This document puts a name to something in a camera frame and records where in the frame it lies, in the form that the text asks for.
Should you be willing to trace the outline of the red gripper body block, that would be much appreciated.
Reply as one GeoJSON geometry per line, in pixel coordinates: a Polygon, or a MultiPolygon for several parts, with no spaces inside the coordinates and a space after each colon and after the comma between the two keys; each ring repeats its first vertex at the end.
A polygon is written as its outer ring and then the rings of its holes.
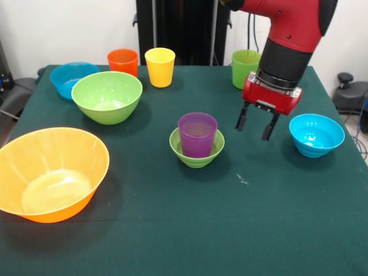
{"type": "Polygon", "coordinates": [[[251,104],[265,106],[266,111],[289,115],[298,105],[302,97],[302,88],[293,90],[280,90],[268,87],[251,71],[244,83],[242,98],[251,104]]]}

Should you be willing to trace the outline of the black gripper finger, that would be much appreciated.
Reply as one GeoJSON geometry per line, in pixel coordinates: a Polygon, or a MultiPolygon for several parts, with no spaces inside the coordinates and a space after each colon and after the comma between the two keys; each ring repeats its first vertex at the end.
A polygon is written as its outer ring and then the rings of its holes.
{"type": "Polygon", "coordinates": [[[239,132],[241,132],[244,128],[244,124],[245,124],[246,119],[247,119],[246,114],[247,114],[249,105],[250,105],[249,102],[244,101],[244,106],[242,107],[242,110],[240,112],[238,121],[237,121],[236,126],[235,126],[235,129],[237,129],[239,132]]]}
{"type": "Polygon", "coordinates": [[[274,127],[277,124],[278,119],[279,119],[279,113],[278,112],[274,112],[273,113],[273,117],[272,117],[270,123],[268,125],[266,125],[266,127],[265,127],[265,129],[263,131],[263,134],[262,134],[262,140],[263,141],[269,141],[270,140],[270,137],[272,135],[272,132],[274,130],[274,127]]]}

